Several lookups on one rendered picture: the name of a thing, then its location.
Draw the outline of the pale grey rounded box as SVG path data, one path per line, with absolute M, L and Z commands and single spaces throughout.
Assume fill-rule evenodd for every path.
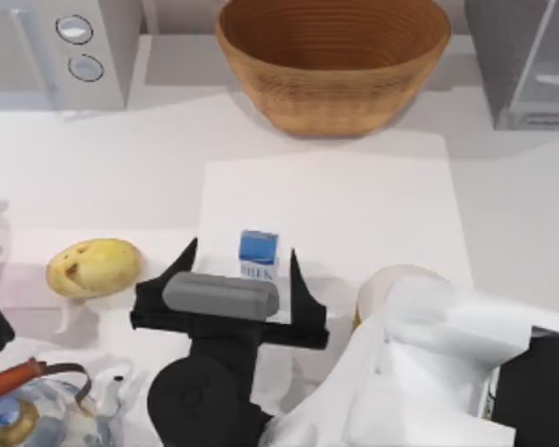
M 162 292 L 165 305 L 177 312 L 265 321 L 280 309 L 280 294 L 271 282 L 181 272 Z

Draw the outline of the yellow potato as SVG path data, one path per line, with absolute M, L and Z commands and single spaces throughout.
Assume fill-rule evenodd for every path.
M 46 267 L 46 281 L 54 292 L 71 300 L 101 298 L 134 284 L 142 267 L 142 254 L 127 240 L 93 238 L 54 256 Z

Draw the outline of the pale microwave oven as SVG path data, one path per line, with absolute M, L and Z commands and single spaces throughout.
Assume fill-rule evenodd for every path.
M 56 20 L 87 19 L 93 37 L 71 45 Z M 141 0 L 0 0 L 0 110 L 117 111 L 127 106 L 143 27 Z M 99 60 L 97 82 L 75 79 L 68 61 Z

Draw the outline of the cream round cup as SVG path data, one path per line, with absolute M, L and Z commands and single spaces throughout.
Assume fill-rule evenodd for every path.
M 447 279 L 438 273 L 413 264 L 394 264 L 377 270 L 359 289 L 352 330 L 355 331 L 374 310 L 385 303 L 390 290 L 397 281 L 407 277 L 431 278 L 447 282 Z

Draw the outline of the brown woven basket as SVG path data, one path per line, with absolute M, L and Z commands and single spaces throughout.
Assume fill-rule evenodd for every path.
M 299 136 L 386 125 L 443 55 L 436 0 L 227 0 L 215 36 L 253 106 Z

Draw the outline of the small round microwave knob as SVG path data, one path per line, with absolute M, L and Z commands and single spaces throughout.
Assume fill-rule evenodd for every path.
M 75 79 L 86 83 L 97 82 L 104 76 L 102 63 L 89 54 L 71 58 L 68 61 L 68 71 Z

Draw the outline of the blue and white milk carton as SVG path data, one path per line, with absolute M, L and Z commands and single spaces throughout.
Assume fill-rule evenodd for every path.
M 243 230 L 239 240 L 240 274 L 243 278 L 275 282 L 279 269 L 279 236 L 258 230 Z

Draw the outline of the large round microwave knob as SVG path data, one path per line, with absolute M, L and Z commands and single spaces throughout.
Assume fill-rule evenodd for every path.
M 59 37 L 71 45 L 85 45 L 93 37 L 92 25 L 79 15 L 59 18 L 55 26 Z

